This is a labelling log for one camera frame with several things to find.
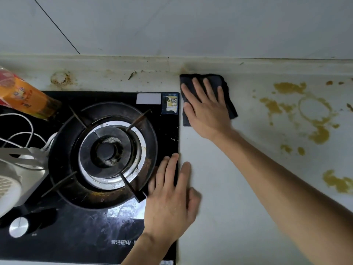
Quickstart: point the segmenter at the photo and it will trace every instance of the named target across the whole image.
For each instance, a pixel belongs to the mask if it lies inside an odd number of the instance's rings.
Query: finger
[[[203,84],[205,85],[206,91],[207,91],[207,96],[208,98],[217,103],[217,99],[215,96],[215,93],[213,92],[212,86],[210,84],[210,81],[207,78],[204,78]]]
[[[218,102],[223,105],[226,106],[226,102],[224,100],[224,92],[223,92],[223,88],[221,86],[217,87],[217,92],[218,92]]]
[[[191,225],[197,216],[200,203],[201,203],[201,193],[196,191],[194,188],[189,189],[189,201],[188,201],[188,223]]]
[[[156,174],[157,174],[158,167],[155,167],[153,169],[153,173],[150,179],[150,182],[148,183],[148,195],[151,195],[155,188],[156,188]]]
[[[194,96],[193,93],[190,92],[186,84],[181,84],[181,90],[183,91],[185,97],[188,99],[192,106],[195,107],[200,104],[199,100]]]
[[[191,165],[189,162],[183,163],[183,166],[180,169],[178,176],[178,183],[176,184],[175,191],[185,193],[186,197],[186,188],[188,186],[189,178],[191,172]]]
[[[196,115],[195,115],[195,111],[192,108],[192,106],[190,105],[190,103],[188,103],[188,102],[184,103],[184,112],[185,112],[186,116],[188,117],[189,123],[192,125],[192,122],[194,122],[196,119]]]
[[[179,159],[179,154],[173,153],[173,155],[169,160],[169,163],[165,170],[164,188],[166,189],[174,188],[174,176],[175,176],[175,169],[177,167],[178,159]]]
[[[166,156],[161,161],[161,164],[158,167],[157,174],[156,174],[156,189],[161,190],[164,185],[164,177],[165,177],[165,169],[167,168],[169,157]]]
[[[192,83],[194,84],[197,96],[200,98],[202,103],[208,103],[210,100],[208,99],[205,91],[203,91],[199,81],[197,78],[192,78]]]

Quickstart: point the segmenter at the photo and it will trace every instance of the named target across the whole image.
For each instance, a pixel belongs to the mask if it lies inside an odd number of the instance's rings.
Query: dark gray cloth
[[[183,83],[186,84],[187,88],[191,91],[191,93],[193,93],[198,98],[196,90],[194,88],[194,84],[192,83],[192,78],[194,78],[194,77],[196,77],[198,79],[198,81],[200,82],[200,85],[202,86],[202,88],[205,92],[206,92],[206,89],[205,89],[205,85],[203,84],[202,80],[204,78],[207,78],[210,81],[213,92],[215,93],[215,96],[217,99],[218,99],[217,87],[221,86],[223,89],[224,100],[226,102],[226,106],[228,109],[229,118],[234,119],[235,117],[238,116],[238,114],[236,113],[236,108],[234,107],[233,103],[231,102],[231,100],[229,98],[228,85],[224,81],[224,78],[222,76],[215,75],[215,74],[200,75],[197,73],[196,74],[181,74],[180,75],[180,86]],[[183,97],[184,102],[188,102],[183,91],[181,91],[181,96]],[[184,110],[183,110],[183,126],[190,126],[188,117],[186,116]]]

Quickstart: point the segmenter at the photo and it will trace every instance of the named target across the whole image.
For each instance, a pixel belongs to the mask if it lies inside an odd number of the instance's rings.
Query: orange plastic bottle
[[[47,119],[61,107],[61,102],[0,66],[0,105]]]

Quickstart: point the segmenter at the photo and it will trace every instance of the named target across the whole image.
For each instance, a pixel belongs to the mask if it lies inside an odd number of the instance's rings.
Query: hand
[[[178,158],[177,153],[171,158],[164,157],[156,177],[149,182],[145,229],[142,233],[158,245],[167,245],[168,248],[195,221],[201,202],[200,194],[193,188],[187,188],[191,169],[189,162],[181,167],[178,183],[174,187]]]
[[[184,103],[184,112],[193,129],[200,136],[211,141],[218,135],[230,133],[232,130],[231,120],[229,119],[226,102],[224,101],[222,87],[219,86],[217,89],[217,101],[207,78],[203,80],[207,95],[196,78],[192,79],[192,83],[201,102],[190,92],[185,84],[181,85],[181,89],[191,103]]]

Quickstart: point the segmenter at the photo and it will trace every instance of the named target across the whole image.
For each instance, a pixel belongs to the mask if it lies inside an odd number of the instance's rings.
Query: black glass stovetop
[[[142,113],[151,109],[146,117],[151,122],[157,136],[157,165],[164,156],[171,156],[179,149],[179,108],[176,112],[166,109],[165,96],[174,96],[179,106],[178,93],[161,93],[161,104],[136,104],[137,92],[86,92],[86,91],[45,91],[45,93],[76,111],[106,101],[124,102],[136,107]],[[0,113],[18,111],[0,107]],[[62,109],[55,121],[44,121],[26,115],[33,123],[34,132],[48,139],[72,116],[68,109]],[[23,119],[4,117],[2,123],[11,123],[0,130],[0,137],[29,131]],[[18,136],[12,141],[21,145],[28,138]],[[33,137],[29,147],[43,147],[43,142]],[[28,201],[12,209],[0,218],[0,259],[39,262],[120,264],[129,253],[144,229],[144,204],[134,199],[125,204],[105,210],[86,210],[68,204],[56,192],[45,197],[52,184],[47,177]],[[12,238],[8,228],[11,222],[27,214],[34,215],[42,224],[33,232],[20,238]],[[166,264],[175,264],[176,243],[166,254]]]

